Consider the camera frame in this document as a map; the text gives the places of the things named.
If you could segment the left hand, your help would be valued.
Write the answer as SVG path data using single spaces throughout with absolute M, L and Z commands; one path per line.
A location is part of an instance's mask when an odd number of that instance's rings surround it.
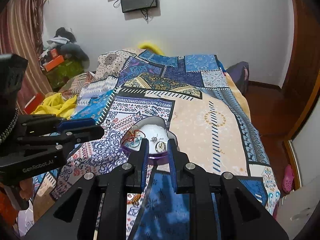
M 20 197 L 25 200 L 29 200 L 33 196 L 34 184 L 33 179 L 29 178 L 20 181 Z

